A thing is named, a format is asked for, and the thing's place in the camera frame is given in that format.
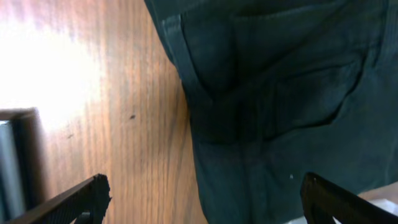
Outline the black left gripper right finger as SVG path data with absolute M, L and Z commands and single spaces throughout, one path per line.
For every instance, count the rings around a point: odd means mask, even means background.
M 397 224 L 396 215 L 312 172 L 305 174 L 300 195 L 303 214 L 309 224 L 335 224 L 336 221 L 344 224 Z

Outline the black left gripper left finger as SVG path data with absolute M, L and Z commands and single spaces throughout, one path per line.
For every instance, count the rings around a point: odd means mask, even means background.
M 96 174 L 7 223 L 102 224 L 111 201 L 109 192 L 107 176 Z

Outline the black trousers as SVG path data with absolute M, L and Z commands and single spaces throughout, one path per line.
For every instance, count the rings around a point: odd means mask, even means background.
M 396 0 L 147 0 L 190 110 L 209 223 L 285 223 L 314 172 L 397 181 Z

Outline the clear plastic storage bin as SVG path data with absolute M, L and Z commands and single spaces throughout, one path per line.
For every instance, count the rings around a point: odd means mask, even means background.
M 41 123 L 35 108 L 1 110 L 1 222 L 45 201 Z

